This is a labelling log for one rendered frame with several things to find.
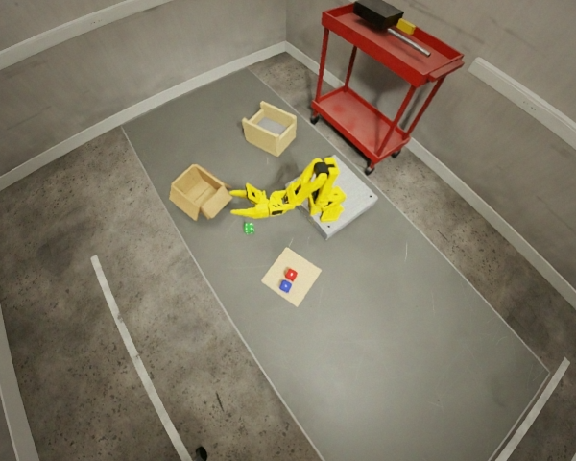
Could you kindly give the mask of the red die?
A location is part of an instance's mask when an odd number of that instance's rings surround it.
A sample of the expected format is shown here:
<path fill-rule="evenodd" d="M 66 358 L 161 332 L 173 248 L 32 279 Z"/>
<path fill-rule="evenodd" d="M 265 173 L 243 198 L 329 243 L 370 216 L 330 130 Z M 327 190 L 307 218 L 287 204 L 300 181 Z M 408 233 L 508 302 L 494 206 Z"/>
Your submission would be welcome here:
<path fill-rule="evenodd" d="M 296 276 L 298 275 L 298 272 L 294 271 L 293 269 L 289 269 L 287 274 L 285 275 L 285 278 L 294 282 Z"/>

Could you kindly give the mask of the blue die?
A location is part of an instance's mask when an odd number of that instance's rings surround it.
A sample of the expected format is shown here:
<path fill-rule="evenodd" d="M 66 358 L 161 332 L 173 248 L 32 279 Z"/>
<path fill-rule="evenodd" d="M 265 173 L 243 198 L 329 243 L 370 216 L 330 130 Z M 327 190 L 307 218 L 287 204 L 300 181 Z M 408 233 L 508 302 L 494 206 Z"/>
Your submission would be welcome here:
<path fill-rule="evenodd" d="M 283 292 L 285 292 L 285 293 L 288 294 L 288 293 L 289 293 L 289 290 L 291 289 L 291 286 L 292 286 L 292 283 L 284 280 L 284 281 L 282 282 L 282 284 L 280 285 L 279 289 L 280 289 L 281 291 L 283 291 Z"/>

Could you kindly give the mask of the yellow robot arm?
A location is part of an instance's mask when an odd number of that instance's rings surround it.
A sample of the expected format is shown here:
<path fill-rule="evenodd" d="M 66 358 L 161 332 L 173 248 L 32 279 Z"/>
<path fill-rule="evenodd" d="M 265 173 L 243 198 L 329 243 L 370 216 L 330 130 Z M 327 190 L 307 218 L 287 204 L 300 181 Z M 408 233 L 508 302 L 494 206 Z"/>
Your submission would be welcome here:
<path fill-rule="evenodd" d="M 316 177 L 311 181 L 314 173 Z M 314 159 L 296 182 L 292 182 L 286 190 L 275 191 L 271 195 L 268 199 L 270 216 L 283 214 L 307 198 L 310 215 L 324 212 L 321 222 L 337 221 L 340 213 L 344 211 L 341 202 L 345 198 L 337 186 L 332 188 L 339 174 L 334 158 L 325 158 L 324 162 L 319 158 Z M 281 198 L 284 198 L 285 204 Z"/>

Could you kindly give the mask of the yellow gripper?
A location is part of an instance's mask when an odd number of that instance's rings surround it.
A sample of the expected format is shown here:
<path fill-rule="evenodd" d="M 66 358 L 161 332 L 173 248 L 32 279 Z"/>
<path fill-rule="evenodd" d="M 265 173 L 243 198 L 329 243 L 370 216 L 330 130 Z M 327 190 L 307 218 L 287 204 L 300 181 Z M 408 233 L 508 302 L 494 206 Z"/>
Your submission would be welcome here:
<path fill-rule="evenodd" d="M 251 203 L 253 203 L 253 204 L 255 203 L 255 207 L 249 208 L 249 209 L 232 210 L 231 213 L 237 214 L 237 215 L 248 216 L 248 217 L 252 217 L 252 218 L 268 217 L 269 216 L 269 209 L 268 209 L 269 200 L 266 199 L 265 191 L 261 192 L 260 190 L 256 190 L 256 188 L 252 187 L 248 183 L 245 186 L 246 186 L 247 193 L 246 193 L 246 191 L 243 191 L 243 190 L 235 190 L 235 191 L 229 192 L 229 194 L 249 199 L 249 200 L 251 200 Z M 246 196 L 246 194 L 247 194 L 247 196 Z"/>

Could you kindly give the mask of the beige flat mat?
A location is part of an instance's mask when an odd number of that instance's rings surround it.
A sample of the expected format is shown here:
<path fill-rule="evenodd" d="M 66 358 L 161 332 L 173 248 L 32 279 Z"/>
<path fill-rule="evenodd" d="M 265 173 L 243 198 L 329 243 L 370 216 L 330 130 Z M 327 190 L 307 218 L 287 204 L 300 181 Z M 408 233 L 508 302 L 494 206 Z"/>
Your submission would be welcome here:
<path fill-rule="evenodd" d="M 285 278 L 290 268 L 298 272 L 294 282 Z M 319 268 L 286 247 L 262 282 L 298 307 L 320 272 Z M 279 290 L 284 280 L 292 283 L 288 294 Z"/>

